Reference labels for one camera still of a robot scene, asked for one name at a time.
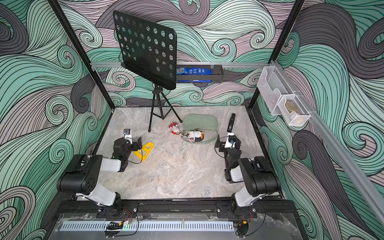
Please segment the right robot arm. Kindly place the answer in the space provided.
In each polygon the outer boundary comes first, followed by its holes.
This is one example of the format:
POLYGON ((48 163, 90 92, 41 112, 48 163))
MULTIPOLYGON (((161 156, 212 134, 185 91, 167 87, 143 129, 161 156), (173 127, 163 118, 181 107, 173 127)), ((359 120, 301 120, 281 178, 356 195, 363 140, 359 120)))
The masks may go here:
POLYGON ((215 152, 223 153, 225 179, 244 186, 232 195, 233 208, 252 206, 263 197, 271 196, 281 190, 281 182, 270 162, 264 156, 243 158, 241 141, 234 134, 217 137, 215 152))

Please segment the red white plush keychain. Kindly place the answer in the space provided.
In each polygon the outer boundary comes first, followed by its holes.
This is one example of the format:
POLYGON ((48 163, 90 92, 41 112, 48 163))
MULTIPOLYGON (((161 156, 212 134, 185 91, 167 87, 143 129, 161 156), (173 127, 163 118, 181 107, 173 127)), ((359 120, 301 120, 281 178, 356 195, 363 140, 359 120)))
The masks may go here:
POLYGON ((171 129, 172 134, 174 135, 179 135, 181 133, 181 130, 179 129, 178 124, 176 122, 172 122, 169 125, 169 128, 171 129))

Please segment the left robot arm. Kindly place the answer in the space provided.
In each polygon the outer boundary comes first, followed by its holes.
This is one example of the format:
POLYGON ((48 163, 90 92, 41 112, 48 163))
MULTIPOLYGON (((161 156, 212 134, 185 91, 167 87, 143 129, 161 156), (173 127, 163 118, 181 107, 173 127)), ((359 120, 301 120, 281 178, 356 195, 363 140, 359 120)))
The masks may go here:
POLYGON ((102 155, 75 155, 57 181, 57 190, 93 201, 101 207, 118 206, 120 195, 101 183, 101 172, 122 173, 127 168, 129 156, 142 148, 142 138, 123 137, 115 140, 112 158, 102 155))

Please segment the green fabric bag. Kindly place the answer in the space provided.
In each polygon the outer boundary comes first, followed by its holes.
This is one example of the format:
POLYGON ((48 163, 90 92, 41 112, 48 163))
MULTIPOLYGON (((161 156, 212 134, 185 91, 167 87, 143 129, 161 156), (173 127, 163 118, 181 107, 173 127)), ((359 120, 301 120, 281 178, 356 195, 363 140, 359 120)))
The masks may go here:
POLYGON ((219 136, 219 124, 212 115, 187 114, 183 119, 182 128, 182 140, 190 144, 204 145, 214 143, 219 136), (188 140, 188 132, 195 130, 204 132, 204 140, 202 142, 192 143, 188 140))

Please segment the penguin plush keychain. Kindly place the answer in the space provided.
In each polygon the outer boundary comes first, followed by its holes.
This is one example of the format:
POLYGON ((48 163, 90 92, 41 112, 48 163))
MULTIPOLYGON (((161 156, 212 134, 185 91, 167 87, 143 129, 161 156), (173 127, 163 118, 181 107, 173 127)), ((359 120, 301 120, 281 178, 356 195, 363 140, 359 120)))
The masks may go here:
POLYGON ((195 130, 188 132, 188 140, 192 143, 202 142, 204 140, 204 132, 195 130))

